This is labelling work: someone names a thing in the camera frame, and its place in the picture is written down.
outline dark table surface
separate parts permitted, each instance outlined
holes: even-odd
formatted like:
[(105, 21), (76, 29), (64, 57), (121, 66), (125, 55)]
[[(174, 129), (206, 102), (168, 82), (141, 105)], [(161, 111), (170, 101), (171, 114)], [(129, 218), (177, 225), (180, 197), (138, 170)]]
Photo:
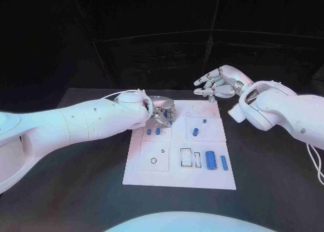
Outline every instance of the dark table surface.
[[(113, 89), (69, 89), (59, 107)], [(174, 100), (191, 91), (147, 90)], [(258, 130), (227, 115), (237, 99), (217, 99), (236, 190), (122, 185), (131, 131), (52, 152), (0, 199), (0, 232), (99, 232), (145, 214), (191, 211), (249, 221), (279, 232), (324, 232), (324, 186), (305, 144), (275, 126)]]

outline dark wall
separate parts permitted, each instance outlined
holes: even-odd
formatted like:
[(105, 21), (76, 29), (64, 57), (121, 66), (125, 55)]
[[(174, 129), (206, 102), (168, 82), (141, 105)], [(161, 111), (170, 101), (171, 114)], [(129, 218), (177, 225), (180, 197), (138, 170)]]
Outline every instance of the dark wall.
[(109, 88), (76, 2), (0, 1), (0, 110), (54, 108), (69, 87)]
[(79, 0), (113, 86), (193, 89), (223, 64), (302, 93), (324, 64), (324, 2)]

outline wire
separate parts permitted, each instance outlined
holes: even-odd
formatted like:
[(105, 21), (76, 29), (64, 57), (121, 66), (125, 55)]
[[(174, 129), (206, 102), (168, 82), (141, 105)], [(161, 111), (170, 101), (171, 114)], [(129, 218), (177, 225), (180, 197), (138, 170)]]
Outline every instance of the wire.
[(108, 98), (109, 96), (115, 95), (115, 94), (119, 94), (119, 93), (125, 93), (125, 92), (144, 92), (144, 90), (135, 90), (135, 89), (131, 89), (131, 90), (125, 90), (125, 91), (121, 91), (121, 92), (116, 92), (116, 93), (112, 93), (109, 95), (106, 95), (105, 97), (102, 97), (101, 99), (103, 98)]
[(317, 168), (317, 177), (318, 177), (320, 183), (324, 185), (324, 182), (322, 182), (322, 180), (321, 180), (321, 176), (322, 176), (322, 178), (324, 178), (324, 174), (322, 174), (322, 172), (321, 172), (322, 160), (321, 160), (320, 154), (318, 154), (318, 152), (317, 152), (317, 149), (315, 149), (315, 147), (314, 147), (312, 145), (311, 145), (311, 148), (312, 148), (312, 150), (314, 150), (315, 153), (317, 153), (318, 166), (317, 166), (317, 163), (315, 163), (312, 154), (311, 154), (311, 152), (309, 152), (309, 144), (307, 144), (307, 150), (308, 150), (308, 153), (309, 153), (309, 157), (311, 157), (312, 163), (314, 163), (315, 168)]

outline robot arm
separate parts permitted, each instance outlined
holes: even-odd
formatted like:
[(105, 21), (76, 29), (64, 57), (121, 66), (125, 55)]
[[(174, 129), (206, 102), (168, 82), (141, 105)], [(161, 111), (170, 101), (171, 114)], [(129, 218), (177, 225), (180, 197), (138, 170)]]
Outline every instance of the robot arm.
[(239, 95), (237, 104), (229, 110), (236, 122), (249, 120), (252, 125), (266, 131), (281, 125), (292, 137), (324, 150), (324, 98), (301, 95), (281, 83), (259, 81), (232, 66), (223, 65), (207, 73), (194, 85), (206, 82), (194, 94), (229, 98)]
[(139, 90), (113, 101), (102, 98), (30, 114), (0, 112), (0, 194), (52, 151), (139, 128), (150, 118), (170, 127), (174, 101)]

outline blue battery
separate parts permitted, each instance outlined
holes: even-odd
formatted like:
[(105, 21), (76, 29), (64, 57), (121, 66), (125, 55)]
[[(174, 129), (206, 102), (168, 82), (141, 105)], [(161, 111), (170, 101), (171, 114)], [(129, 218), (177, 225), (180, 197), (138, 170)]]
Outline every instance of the blue battery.
[(198, 132), (198, 129), (197, 129), (197, 128), (194, 128), (193, 136), (197, 136), (197, 132)]
[(220, 159), (222, 159), (223, 170), (227, 171), (226, 157), (220, 156)]
[(217, 169), (216, 154), (213, 151), (206, 151), (206, 160), (207, 160), (207, 169), (209, 170)]

